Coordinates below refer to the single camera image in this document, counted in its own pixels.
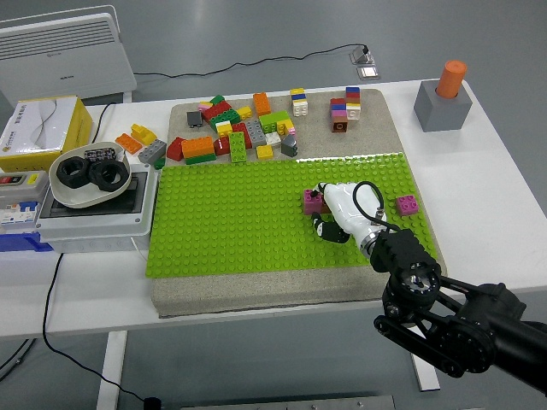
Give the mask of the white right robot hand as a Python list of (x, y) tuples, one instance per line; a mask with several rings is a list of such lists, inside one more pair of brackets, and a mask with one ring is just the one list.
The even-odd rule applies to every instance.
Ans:
[(319, 213), (312, 213), (313, 226), (324, 240), (346, 243), (353, 238), (359, 250), (368, 252), (379, 233), (390, 229), (385, 217), (384, 198), (370, 181), (320, 182), (310, 193), (311, 197), (318, 195), (333, 217), (333, 221), (325, 221)]

